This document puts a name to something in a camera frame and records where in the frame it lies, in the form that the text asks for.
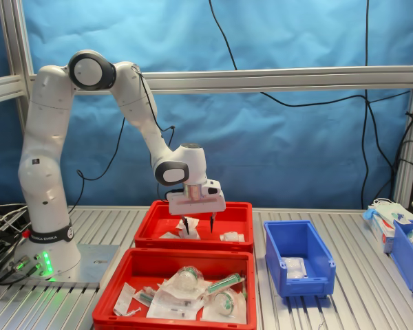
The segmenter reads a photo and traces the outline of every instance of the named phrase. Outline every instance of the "blue backdrop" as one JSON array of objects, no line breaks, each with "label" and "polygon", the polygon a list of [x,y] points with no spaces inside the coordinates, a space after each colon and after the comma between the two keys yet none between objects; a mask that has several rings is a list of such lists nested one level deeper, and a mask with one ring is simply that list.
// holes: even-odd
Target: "blue backdrop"
[{"label": "blue backdrop", "polygon": [[[208,1],[24,1],[34,69],[64,65],[81,49],[144,72],[232,69]],[[239,69],[364,64],[365,0],[213,1]],[[371,1],[369,65],[413,64],[413,1]],[[371,100],[399,90],[370,91]],[[287,103],[323,102],[363,91],[272,93]],[[365,174],[362,99],[286,108],[258,93],[155,95],[172,142],[200,143],[207,175],[227,200],[258,207],[359,208]],[[405,125],[408,95],[373,103],[381,148],[392,160]],[[0,111],[0,202],[21,199],[18,120]],[[122,116],[111,96],[77,96],[61,160],[67,200],[81,189],[76,169],[99,176],[112,157]],[[370,116],[366,203],[390,177],[374,143]],[[149,153],[126,126],[111,169],[87,182],[81,204],[148,205],[156,199]]]}]

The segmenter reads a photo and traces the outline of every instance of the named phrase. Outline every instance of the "slotted aluminum table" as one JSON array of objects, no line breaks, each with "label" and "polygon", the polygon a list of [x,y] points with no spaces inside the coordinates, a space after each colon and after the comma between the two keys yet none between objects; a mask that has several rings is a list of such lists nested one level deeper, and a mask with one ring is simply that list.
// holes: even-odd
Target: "slotted aluminum table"
[{"label": "slotted aluminum table", "polygon": [[[120,253],[133,237],[146,207],[77,207],[71,219],[76,239],[86,244],[117,244]],[[335,292],[282,299],[264,260],[264,221],[310,219],[337,263]],[[413,294],[392,259],[379,251],[357,210],[253,209],[257,268],[257,322],[264,330],[409,329],[413,330]],[[11,285],[0,288],[0,329],[92,328],[97,289]]]}]

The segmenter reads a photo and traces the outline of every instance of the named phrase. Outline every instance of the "box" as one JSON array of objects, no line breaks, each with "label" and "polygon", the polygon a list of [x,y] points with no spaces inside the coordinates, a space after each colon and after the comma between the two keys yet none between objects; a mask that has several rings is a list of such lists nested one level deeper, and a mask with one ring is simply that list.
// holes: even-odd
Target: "box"
[{"label": "box", "polygon": [[[200,321],[203,309],[198,312],[196,321],[163,320],[146,318],[148,308],[136,300],[132,300],[129,311],[141,307],[142,310],[133,316],[116,316],[114,305],[125,282],[139,291],[144,286],[157,289],[156,283],[172,277],[184,266],[198,268],[206,281],[218,281],[232,273],[246,276],[247,324],[219,323]],[[232,288],[240,292],[242,285]],[[183,251],[170,249],[134,248],[127,250],[119,263],[112,279],[104,290],[92,314],[95,330],[219,330],[257,328],[257,310],[255,306],[255,280],[253,255],[247,252],[225,251]]]},{"label": "box", "polygon": [[413,220],[410,225],[401,225],[394,222],[395,233],[392,258],[405,284],[413,292],[413,245],[407,238],[407,233],[413,230]]},{"label": "box", "polygon": [[372,215],[372,218],[364,219],[372,228],[374,237],[377,239],[378,244],[384,253],[391,253],[393,248],[394,229],[378,214]]},{"label": "box", "polygon": [[[335,262],[309,220],[267,221],[264,227],[266,263],[282,298],[333,293]],[[303,258],[308,278],[287,278],[288,269],[282,257]]]},{"label": "box", "polygon": [[[181,250],[219,250],[252,252],[254,246],[253,210],[250,203],[227,202],[226,210],[218,212],[211,233],[211,213],[190,216],[199,219],[196,230],[200,240],[160,239],[166,232],[178,234],[176,229],[180,216],[169,214],[168,203],[155,201],[145,215],[135,235],[137,248],[165,248]],[[225,232],[238,232],[244,235],[245,242],[225,242],[220,235]]]}]

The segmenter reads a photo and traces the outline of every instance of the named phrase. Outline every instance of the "blue plastic bin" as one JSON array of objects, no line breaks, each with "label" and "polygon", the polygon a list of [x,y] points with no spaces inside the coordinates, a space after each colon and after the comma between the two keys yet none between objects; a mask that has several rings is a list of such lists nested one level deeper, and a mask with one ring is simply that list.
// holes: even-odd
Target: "blue plastic bin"
[{"label": "blue plastic bin", "polygon": [[[267,221],[266,263],[282,297],[325,296],[333,293],[335,262],[309,220]],[[282,257],[304,259],[308,278],[287,278]]]},{"label": "blue plastic bin", "polygon": [[394,222],[392,258],[408,288],[413,292],[413,245],[407,238],[407,233],[413,230],[413,220],[410,221],[410,225]]}]

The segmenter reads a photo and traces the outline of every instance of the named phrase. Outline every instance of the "red plastic bin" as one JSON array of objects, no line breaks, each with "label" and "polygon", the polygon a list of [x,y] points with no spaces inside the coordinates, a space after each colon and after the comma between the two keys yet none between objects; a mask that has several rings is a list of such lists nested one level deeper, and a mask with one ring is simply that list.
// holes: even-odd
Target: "red plastic bin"
[{"label": "red plastic bin", "polygon": [[[179,230],[176,226],[180,216],[169,213],[168,203],[153,202],[136,232],[135,246],[137,248],[178,248],[181,250],[253,251],[253,208],[250,203],[227,202],[225,211],[217,213],[212,233],[211,213],[186,214],[186,216],[199,219],[196,230],[200,240],[160,239],[159,237],[166,232],[178,235]],[[245,242],[221,241],[220,235],[225,232],[243,234]]]},{"label": "red plastic bin", "polygon": [[[157,289],[157,283],[162,283],[164,279],[172,277],[180,268],[189,265],[198,268],[203,273],[206,281],[217,281],[236,272],[241,272],[246,277],[246,290],[248,292],[246,301],[247,324],[200,321],[203,308],[199,310],[196,321],[146,318],[148,308],[134,299],[128,310],[131,311],[141,307],[141,311],[127,317],[114,314],[114,305],[125,282],[134,287],[136,291],[139,291],[145,285]],[[242,285],[234,285],[232,288],[240,292]],[[98,301],[92,316],[95,330],[254,330],[257,328],[257,311],[255,307],[253,255],[247,252],[225,251],[145,248],[127,250]]]}]

